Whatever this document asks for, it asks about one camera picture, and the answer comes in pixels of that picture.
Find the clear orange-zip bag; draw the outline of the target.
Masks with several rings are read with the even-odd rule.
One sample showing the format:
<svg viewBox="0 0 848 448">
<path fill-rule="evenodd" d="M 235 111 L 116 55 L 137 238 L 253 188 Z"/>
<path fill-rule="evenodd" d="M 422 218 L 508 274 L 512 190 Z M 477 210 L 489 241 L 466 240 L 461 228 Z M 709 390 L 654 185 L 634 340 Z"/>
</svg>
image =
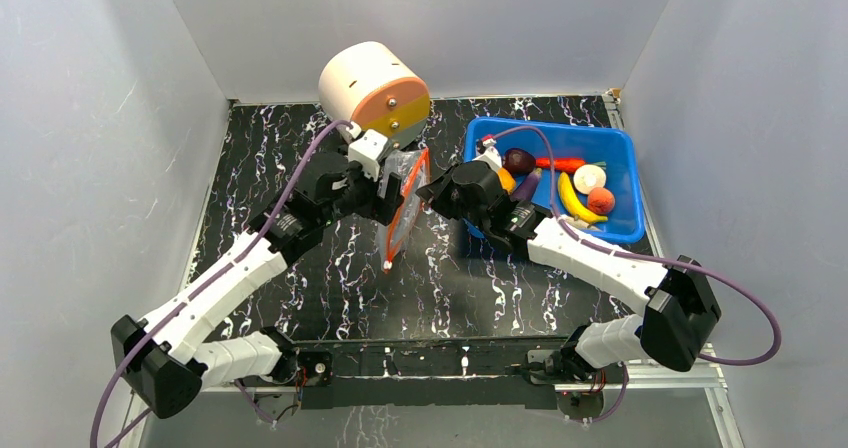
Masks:
<svg viewBox="0 0 848 448">
<path fill-rule="evenodd" d="M 429 149 L 391 153 L 384 165 L 380 195 L 386 194 L 389 174 L 400 176 L 399 194 L 403 201 L 387 225 L 377 224 L 376 246 L 384 273 L 392 269 L 394 259 L 405 250 L 407 238 L 422 211 L 423 202 L 416 191 L 431 181 Z"/>
</svg>

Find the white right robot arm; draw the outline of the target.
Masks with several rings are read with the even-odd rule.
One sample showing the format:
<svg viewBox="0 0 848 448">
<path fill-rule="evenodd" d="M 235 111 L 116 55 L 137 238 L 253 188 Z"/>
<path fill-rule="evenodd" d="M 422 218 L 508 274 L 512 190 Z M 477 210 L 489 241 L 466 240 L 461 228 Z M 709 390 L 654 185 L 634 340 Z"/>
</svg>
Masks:
<svg viewBox="0 0 848 448">
<path fill-rule="evenodd" d="M 561 270 L 623 302 L 630 315 L 579 327 L 554 358 L 577 382 L 602 368 L 652 359 L 687 372 L 721 317 L 705 277 L 686 262 L 644 261 L 531 201 L 514 199 L 488 164 L 455 165 L 416 191 L 444 218 L 471 223 L 495 248 Z"/>
</svg>

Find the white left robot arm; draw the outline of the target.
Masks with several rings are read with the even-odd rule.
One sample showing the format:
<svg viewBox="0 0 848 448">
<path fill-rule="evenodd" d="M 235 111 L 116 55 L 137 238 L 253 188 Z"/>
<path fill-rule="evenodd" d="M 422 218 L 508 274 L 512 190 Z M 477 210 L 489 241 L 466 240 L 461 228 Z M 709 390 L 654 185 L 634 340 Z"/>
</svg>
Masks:
<svg viewBox="0 0 848 448">
<path fill-rule="evenodd" d="M 208 337 L 258 288 L 322 243 L 325 229 L 358 215 L 390 225 L 406 199 L 402 155 L 319 152 L 304 157 L 288 184 L 233 245 L 175 298 L 111 328 L 120 377 L 161 419 L 204 390 L 249 377 L 291 384 L 311 374 L 300 348 L 273 327 L 219 342 Z"/>
</svg>

